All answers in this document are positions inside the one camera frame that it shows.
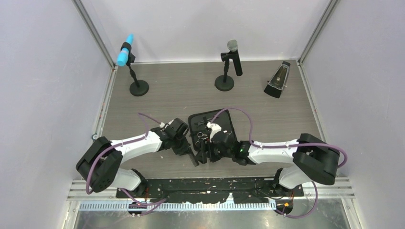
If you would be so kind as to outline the black microphone stand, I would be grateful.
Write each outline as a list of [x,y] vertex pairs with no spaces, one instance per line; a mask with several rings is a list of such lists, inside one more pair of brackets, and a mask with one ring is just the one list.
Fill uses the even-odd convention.
[[131,53],[131,45],[124,42],[121,46],[121,51],[127,49],[126,53],[126,66],[129,68],[129,73],[134,82],[130,85],[129,91],[133,96],[143,96],[149,91],[149,84],[144,80],[138,80],[135,71],[131,68],[131,64],[135,61],[135,55]]
[[215,79],[214,86],[223,92],[230,91],[234,87],[234,80],[232,77],[228,76],[229,65],[230,65],[230,56],[229,53],[221,53],[221,60],[224,62],[224,73],[221,76],[218,76]]

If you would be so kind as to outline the black zipper tool case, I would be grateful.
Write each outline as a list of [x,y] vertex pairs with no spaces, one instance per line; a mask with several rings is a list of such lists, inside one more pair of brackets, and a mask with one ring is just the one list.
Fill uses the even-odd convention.
[[[189,125],[189,129],[190,129],[190,138],[192,140],[192,147],[196,152],[199,151],[199,146],[195,145],[195,142],[197,140],[197,136],[196,136],[197,133],[202,132],[209,136],[210,131],[207,130],[206,126],[200,126],[199,128],[197,128],[194,123],[202,121],[204,117],[213,118],[219,111],[220,111],[220,109],[212,110],[212,111],[208,111],[208,112],[196,113],[196,114],[192,114],[188,117],[188,125]],[[217,116],[217,118],[214,120],[214,123],[218,124],[223,130],[227,130],[228,132],[234,134],[234,137],[237,139],[236,134],[234,133],[234,127],[233,127],[233,123],[232,123],[229,111],[224,111],[221,114],[219,114]]]

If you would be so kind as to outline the black metronome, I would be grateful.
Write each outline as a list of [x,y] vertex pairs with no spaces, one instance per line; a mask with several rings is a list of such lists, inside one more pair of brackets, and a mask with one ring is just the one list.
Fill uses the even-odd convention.
[[271,79],[267,82],[264,93],[274,98],[280,98],[284,88],[286,87],[286,82],[290,72],[289,69],[290,63],[283,61]]

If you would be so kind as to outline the black grey microphone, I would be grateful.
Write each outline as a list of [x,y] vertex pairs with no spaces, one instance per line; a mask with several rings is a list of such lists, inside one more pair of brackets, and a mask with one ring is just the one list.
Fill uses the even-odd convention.
[[234,68],[237,76],[243,75],[243,70],[241,66],[241,60],[238,52],[238,42],[235,39],[230,40],[227,43],[227,48],[229,50],[230,59],[232,59],[234,63]]

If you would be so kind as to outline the black hair clip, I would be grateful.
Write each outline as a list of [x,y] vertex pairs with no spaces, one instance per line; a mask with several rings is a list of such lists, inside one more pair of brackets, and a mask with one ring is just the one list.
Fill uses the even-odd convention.
[[200,126],[206,126],[207,123],[211,122],[212,117],[211,118],[206,118],[204,117],[202,121],[196,122],[194,123],[196,125],[197,128],[199,128]]

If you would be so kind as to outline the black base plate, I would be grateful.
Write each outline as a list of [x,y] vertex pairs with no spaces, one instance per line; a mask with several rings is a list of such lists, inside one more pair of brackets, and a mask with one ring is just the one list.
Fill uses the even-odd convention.
[[272,177],[217,177],[217,178],[151,178],[143,180],[137,191],[128,193],[152,203],[164,199],[167,203],[224,203],[233,198],[237,204],[265,203],[281,197],[302,197],[302,185],[283,194],[273,189]]

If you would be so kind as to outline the silver thinning scissors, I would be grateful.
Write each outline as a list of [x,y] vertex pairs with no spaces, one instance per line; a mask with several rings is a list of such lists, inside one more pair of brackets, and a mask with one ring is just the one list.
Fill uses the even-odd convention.
[[196,136],[197,136],[197,140],[195,142],[196,146],[200,145],[200,140],[207,140],[209,138],[207,134],[204,134],[202,132],[198,132]]

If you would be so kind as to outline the blue microphone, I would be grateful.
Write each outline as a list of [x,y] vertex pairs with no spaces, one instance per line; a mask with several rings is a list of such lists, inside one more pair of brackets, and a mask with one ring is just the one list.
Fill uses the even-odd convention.
[[117,56],[117,65],[122,67],[125,66],[129,60],[129,56],[132,50],[132,43],[134,40],[134,35],[130,34],[126,41],[122,43],[120,48],[120,53]]

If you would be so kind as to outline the left black microphone stand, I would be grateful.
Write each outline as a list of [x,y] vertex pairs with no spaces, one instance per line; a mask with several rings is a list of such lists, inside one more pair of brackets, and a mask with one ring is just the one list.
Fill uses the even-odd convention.
[[126,66],[129,68],[129,73],[134,82],[130,85],[129,91],[133,96],[143,96],[149,91],[149,84],[144,80],[138,80],[135,71],[131,68],[131,64],[135,61],[135,55],[131,53],[131,45],[124,42],[121,46],[121,51],[127,49],[126,53]]

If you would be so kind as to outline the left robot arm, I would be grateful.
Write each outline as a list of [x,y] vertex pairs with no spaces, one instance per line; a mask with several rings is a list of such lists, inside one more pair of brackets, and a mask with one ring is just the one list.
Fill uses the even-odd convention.
[[76,164],[77,172],[86,181],[86,193],[115,187],[136,198],[142,197],[147,180],[136,169],[122,169],[121,165],[138,156],[168,149],[177,155],[191,154],[186,138],[188,130],[184,121],[175,118],[136,137],[113,141],[104,136],[98,138]]

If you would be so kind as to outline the right black microphone stand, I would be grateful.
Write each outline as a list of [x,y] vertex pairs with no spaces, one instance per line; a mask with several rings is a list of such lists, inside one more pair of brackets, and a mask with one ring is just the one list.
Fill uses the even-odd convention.
[[228,76],[229,65],[230,65],[230,56],[229,53],[221,53],[221,60],[224,62],[224,73],[221,76],[218,76],[215,79],[214,86],[223,92],[230,91],[234,87],[234,80],[232,77]]

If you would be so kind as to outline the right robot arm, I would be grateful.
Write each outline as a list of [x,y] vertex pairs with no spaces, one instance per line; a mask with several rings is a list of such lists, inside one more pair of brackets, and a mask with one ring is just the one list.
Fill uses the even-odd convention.
[[192,135],[197,160],[206,163],[231,158],[242,165],[262,163],[288,164],[277,170],[273,191],[284,196],[290,190],[306,182],[314,181],[333,185],[339,167],[340,152],[311,134],[301,134],[299,139],[278,143],[237,141],[235,134],[220,131],[212,135],[208,131]]

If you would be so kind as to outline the black comb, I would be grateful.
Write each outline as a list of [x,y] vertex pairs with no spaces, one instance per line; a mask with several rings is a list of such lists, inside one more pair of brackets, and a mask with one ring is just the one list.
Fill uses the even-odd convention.
[[195,157],[193,151],[192,151],[192,150],[189,150],[189,151],[188,151],[188,155],[189,155],[189,157],[190,157],[190,159],[191,159],[192,164],[193,164],[195,167],[197,167],[200,163],[199,163],[199,161],[196,159],[196,157]]

